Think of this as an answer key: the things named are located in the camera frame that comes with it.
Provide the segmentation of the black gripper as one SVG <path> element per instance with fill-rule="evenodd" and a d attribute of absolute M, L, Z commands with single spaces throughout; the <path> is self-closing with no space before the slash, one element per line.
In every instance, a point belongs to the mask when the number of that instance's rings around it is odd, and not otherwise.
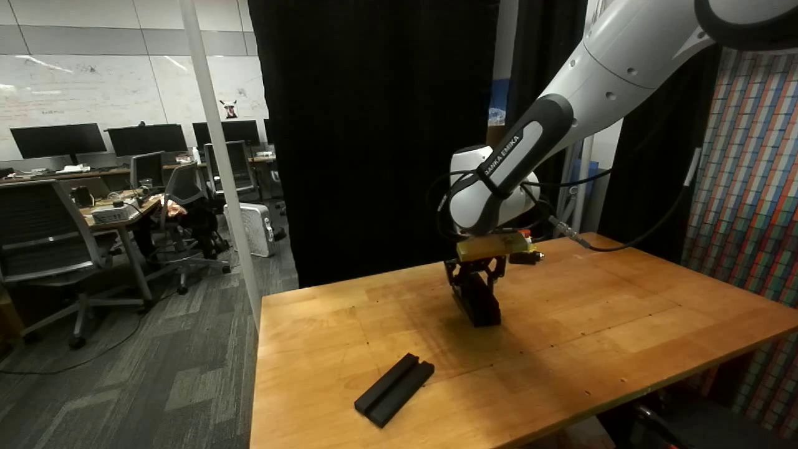
<path fill-rule="evenodd" d="M 475 261 L 447 259 L 447 279 L 460 300 L 492 300 L 493 282 L 507 271 L 503 257 Z"/>

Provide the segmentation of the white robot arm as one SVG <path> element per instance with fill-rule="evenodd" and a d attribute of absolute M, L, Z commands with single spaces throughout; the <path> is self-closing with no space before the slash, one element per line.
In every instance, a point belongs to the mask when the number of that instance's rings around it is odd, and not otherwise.
<path fill-rule="evenodd" d="M 798 0 L 613 0 L 502 144 L 452 180 L 455 232 L 481 237 L 529 212 L 522 182 L 544 159 L 634 113 L 710 44 L 795 47 Z"/>

